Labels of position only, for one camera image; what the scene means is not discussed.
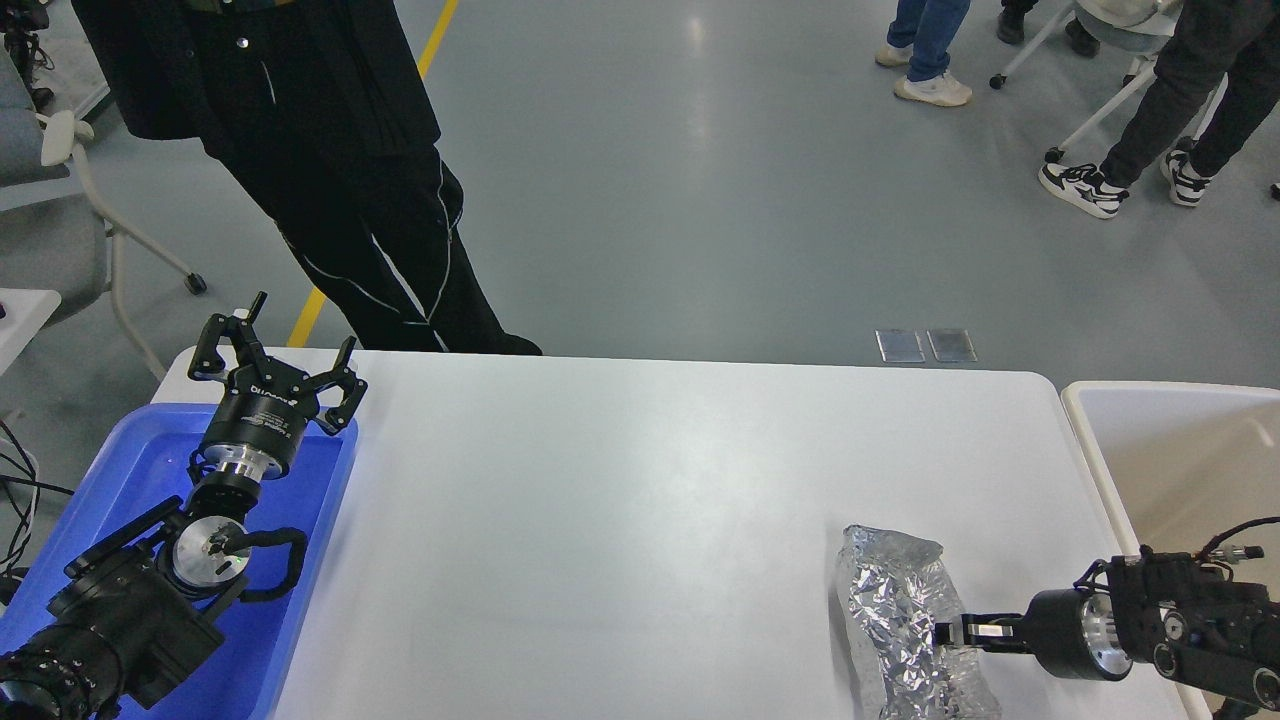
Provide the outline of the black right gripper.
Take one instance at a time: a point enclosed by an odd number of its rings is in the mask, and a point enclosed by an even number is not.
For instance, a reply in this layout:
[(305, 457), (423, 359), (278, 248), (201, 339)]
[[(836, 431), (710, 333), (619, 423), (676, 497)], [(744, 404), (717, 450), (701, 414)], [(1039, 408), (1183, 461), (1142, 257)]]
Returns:
[(933, 642), (992, 653), (1028, 652), (1062, 679), (1120, 682), (1134, 665), (1121, 647), (1111, 596), (1093, 591), (1042, 591), (1020, 618), (960, 614), (933, 625)]

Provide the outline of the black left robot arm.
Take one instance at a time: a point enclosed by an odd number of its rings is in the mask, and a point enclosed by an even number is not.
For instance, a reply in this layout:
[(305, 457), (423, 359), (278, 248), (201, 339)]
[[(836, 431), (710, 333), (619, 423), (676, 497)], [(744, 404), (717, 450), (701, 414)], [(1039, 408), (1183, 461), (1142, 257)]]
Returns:
[(356, 338), (311, 374), (270, 356), (246, 316), (205, 323), (188, 375), (223, 396), (189, 456), (192, 489), (169, 497), (65, 565), (50, 625), (3, 656), (5, 719), (114, 719), (129, 696), (151, 708), (224, 643), (215, 623), (234, 602), (288, 596), (308, 536), (294, 527), (248, 530), (266, 480), (285, 477), (310, 425), (348, 428), (367, 384), (351, 368)]

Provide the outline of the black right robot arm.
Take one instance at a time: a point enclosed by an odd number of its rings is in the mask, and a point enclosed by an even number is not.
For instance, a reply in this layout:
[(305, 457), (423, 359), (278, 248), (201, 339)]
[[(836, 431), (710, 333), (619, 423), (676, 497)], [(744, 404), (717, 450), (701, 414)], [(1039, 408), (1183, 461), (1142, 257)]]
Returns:
[(937, 647), (1027, 653), (1051, 675), (1120, 682), (1135, 664), (1162, 678), (1220, 696), (1217, 719), (1276, 711), (1279, 610), (1266, 585), (1239, 582), (1234, 568), (1262, 559), (1233, 538), (1263, 527), (1244, 521), (1193, 553), (1093, 561), (1069, 588), (1042, 591), (1024, 612), (965, 612), (931, 628)]

